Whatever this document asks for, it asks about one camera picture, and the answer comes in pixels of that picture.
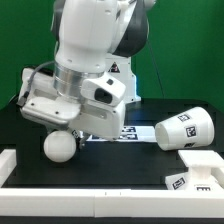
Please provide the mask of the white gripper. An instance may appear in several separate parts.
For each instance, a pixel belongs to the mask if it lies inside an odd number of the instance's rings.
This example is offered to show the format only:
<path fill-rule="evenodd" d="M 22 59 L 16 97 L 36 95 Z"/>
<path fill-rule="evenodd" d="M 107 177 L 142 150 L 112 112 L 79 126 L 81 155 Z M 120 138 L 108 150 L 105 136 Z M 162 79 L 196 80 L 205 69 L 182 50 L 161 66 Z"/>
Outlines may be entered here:
<path fill-rule="evenodd" d="M 24 118 L 45 125 L 47 128 L 66 131 L 81 131 L 79 148 L 85 146 L 90 135 L 106 140 L 119 138 L 125 119 L 123 100 L 116 106 L 88 100 L 81 95 L 81 85 L 76 88 L 78 97 L 62 95 L 53 87 L 54 77 L 25 68 L 22 72 L 22 87 L 19 99 L 25 98 L 21 106 Z"/>

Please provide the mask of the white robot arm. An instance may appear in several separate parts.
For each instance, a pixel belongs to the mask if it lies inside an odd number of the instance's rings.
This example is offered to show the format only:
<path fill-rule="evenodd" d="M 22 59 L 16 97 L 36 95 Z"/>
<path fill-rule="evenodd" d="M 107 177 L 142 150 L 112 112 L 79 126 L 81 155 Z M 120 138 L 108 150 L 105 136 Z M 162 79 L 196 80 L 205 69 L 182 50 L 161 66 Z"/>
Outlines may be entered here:
<path fill-rule="evenodd" d="M 128 82 L 110 75 L 109 59 L 129 58 L 145 45 L 147 11 L 156 0 L 55 0 L 57 38 L 51 77 L 23 73 L 18 106 L 49 129 L 81 131 L 114 141 L 125 120 Z"/>

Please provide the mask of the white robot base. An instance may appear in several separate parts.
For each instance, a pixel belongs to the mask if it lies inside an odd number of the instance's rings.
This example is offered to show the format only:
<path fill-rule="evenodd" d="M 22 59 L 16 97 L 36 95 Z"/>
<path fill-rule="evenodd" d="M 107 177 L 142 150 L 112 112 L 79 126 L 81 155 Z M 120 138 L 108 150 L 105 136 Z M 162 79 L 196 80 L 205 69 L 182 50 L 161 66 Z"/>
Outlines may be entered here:
<path fill-rule="evenodd" d="M 131 70 L 131 58 L 108 54 L 106 56 L 106 69 L 110 75 L 126 86 L 124 96 L 126 104 L 141 100 L 141 97 L 137 95 L 137 79 Z"/>

